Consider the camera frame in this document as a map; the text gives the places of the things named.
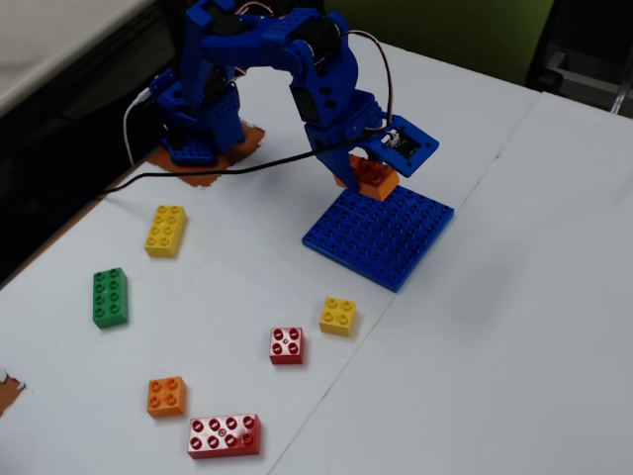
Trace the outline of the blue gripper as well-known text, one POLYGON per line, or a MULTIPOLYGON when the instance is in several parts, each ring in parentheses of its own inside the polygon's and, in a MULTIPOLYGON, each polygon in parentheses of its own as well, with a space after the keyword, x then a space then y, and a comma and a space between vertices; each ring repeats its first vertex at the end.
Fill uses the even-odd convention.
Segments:
POLYGON ((364 149, 368 154, 382 151, 380 139, 384 134, 370 132, 370 129, 380 129, 387 112, 373 94, 365 91, 354 91, 342 108, 341 104, 329 96, 318 99, 316 93, 305 91, 305 130, 317 159, 350 192, 357 192, 359 185, 349 151, 353 147, 364 149))

